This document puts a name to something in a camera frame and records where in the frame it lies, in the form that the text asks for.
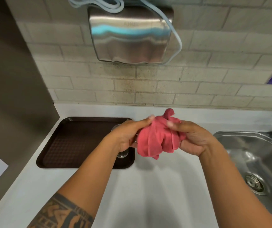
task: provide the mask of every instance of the hand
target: hand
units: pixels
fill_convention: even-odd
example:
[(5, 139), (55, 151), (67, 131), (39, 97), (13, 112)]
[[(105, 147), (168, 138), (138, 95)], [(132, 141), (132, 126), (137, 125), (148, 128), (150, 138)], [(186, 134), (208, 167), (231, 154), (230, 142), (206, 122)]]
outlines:
[(181, 141), (179, 148), (198, 157), (207, 147), (218, 142), (209, 131), (194, 122), (181, 121), (181, 123), (173, 123), (168, 121), (167, 126), (171, 130), (185, 132), (187, 139)]
[(154, 120), (155, 116), (151, 115), (141, 121), (128, 120), (116, 127), (111, 133), (110, 137), (118, 140), (119, 152), (125, 151), (129, 147), (137, 148), (137, 142), (135, 142), (135, 136), (138, 130), (149, 126)]

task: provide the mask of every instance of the sink drain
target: sink drain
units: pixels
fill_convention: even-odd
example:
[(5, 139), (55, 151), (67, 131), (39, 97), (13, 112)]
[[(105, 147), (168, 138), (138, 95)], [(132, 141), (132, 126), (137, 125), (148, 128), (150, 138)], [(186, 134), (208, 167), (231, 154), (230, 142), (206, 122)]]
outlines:
[(257, 175), (248, 173), (245, 176), (245, 181), (254, 193), (258, 195), (266, 195), (265, 186), (262, 178)]

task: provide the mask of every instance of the person's right arm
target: person's right arm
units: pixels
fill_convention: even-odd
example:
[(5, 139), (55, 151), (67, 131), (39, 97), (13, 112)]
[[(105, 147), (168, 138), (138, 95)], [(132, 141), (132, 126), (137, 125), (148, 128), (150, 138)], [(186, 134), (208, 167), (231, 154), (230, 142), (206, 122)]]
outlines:
[(202, 165), (220, 228), (272, 228), (272, 215), (244, 182), (222, 144), (193, 122), (173, 124), (172, 130), (185, 132), (180, 149), (197, 155)]

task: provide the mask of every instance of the stainless steel hand dryer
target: stainless steel hand dryer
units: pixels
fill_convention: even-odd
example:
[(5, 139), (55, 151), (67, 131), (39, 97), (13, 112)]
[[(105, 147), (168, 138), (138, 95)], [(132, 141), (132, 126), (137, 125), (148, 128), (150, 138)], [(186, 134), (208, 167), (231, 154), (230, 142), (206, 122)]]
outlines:
[[(173, 9), (161, 11), (173, 21)], [(93, 45), (100, 61), (125, 64), (161, 63), (171, 29), (159, 14), (144, 6), (125, 6), (111, 14), (96, 6), (88, 7)]]

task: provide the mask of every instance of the cable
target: cable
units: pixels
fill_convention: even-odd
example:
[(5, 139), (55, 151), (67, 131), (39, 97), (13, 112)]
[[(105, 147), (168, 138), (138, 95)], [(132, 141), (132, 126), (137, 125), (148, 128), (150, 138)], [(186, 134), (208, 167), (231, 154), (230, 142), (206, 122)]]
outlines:
[[(103, 10), (115, 14), (115, 13), (119, 13), (123, 10), (124, 8), (124, 1), (123, 0), (114, 0), (116, 2), (116, 4), (109, 4), (106, 1), (103, 0), (68, 0), (70, 5), (74, 8), (79, 8), (83, 5), (88, 5), (88, 4), (96, 4), (97, 6), (101, 7)], [(178, 43), (179, 43), (179, 49), (172, 55), (172, 57), (169, 58), (169, 60), (165, 63), (162, 63), (163, 65), (168, 64), (177, 54), (179, 54), (179, 52), (182, 50), (182, 42), (181, 39), (178, 35), (178, 33), (176, 32), (174, 26), (172, 25), (172, 23), (170, 22), (170, 20), (168, 19), (168, 17), (156, 6), (154, 6), (153, 4), (149, 3), (146, 0), (140, 0), (143, 4), (145, 4), (147, 7), (151, 8), (153, 11), (155, 11), (156, 13), (158, 13), (167, 23), (168, 27), (172, 30), (173, 34), (175, 35)]]

